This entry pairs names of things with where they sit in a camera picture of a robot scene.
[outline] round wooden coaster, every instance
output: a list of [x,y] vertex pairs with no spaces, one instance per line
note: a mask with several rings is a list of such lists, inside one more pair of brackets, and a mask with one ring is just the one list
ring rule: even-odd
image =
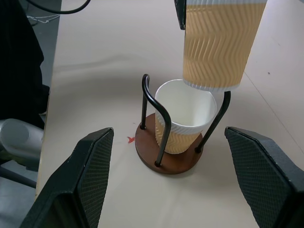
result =
[[143,163],[150,169],[164,174],[178,174],[191,169],[200,159],[201,153],[195,153],[194,149],[202,140],[200,134],[188,150],[180,154],[164,153],[160,167],[155,166],[157,155],[160,151],[155,138],[155,114],[146,118],[146,129],[137,127],[135,133],[135,147]]

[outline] paper cup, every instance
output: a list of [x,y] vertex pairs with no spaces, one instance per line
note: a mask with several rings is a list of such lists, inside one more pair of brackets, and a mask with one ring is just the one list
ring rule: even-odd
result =
[[[213,95],[207,91],[191,88],[183,80],[172,80],[163,84],[155,99],[171,117],[171,131],[165,148],[167,153],[185,152],[214,118],[217,105]],[[165,121],[155,112],[155,136],[158,145],[162,142]]]
[[267,0],[187,0],[183,79],[230,91],[242,79]]

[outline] table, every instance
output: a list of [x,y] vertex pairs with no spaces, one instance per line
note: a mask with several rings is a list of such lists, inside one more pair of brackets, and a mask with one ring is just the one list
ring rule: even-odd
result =
[[[284,17],[284,4],[295,10],[286,14],[285,29],[287,24],[303,21],[304,4],[284,2],[268,0],[261,26],[268,23],[269,15],[274,17],[273,11],[277,10],[276,17]],[[63,0],[62,9],[73,9],[82,3],[83,0]],[[273,17],[272,25],[277,28],[279,24]],[[273,103],[267,103],[270,96],[281,106],[287,100],[276,100],[276,90],[265,95],[255,84],[261,66],[253,61],[258,59],[264,66],[278,58],[277,52],[264,56],[256,49],[266,49],[269,42],[274,42],[265,39],[271,32],[275,40],[285,39],[284,32],[275,33],[278,30],[258,34],[248,61],[250,68],[247,67],[240,87],[232,91],[230,107],[205,145],[198,164],[186,173],[166,176],[141,162],[128,137],[134,137],[141,121],[143,74],[151,76],[153,94],[164,82],[182,77],[184,31],[179,28],[174,1],[92,1],[80,13],[61,16],[37,194],[81,138],[113,127],[109,182],[99,227],[257,228],[238,186],[224,129],[229,125],[266,135],[304,168],[303,151],[290,134],[292,126],[286,127],[271,108]],[[303,30],[293,31],[299,31],[302,37],[297,41],[301,44]],[[300,57],[304,52],[281,52],[291,54],[290,58],[303,65]],[[289,60],[288,65],[277,64],[275,72],[270,73],[284,78],[285,67],[295,70]],[[297,77],[302,69],[299,66],[295,70]],[[264,88],[275,86],[271,81],[266,83]],[[285,95],[292,99],[294,92]],[[214,96],[220,107],[223,94]],[[153,112],[148,105],[147,114]]]

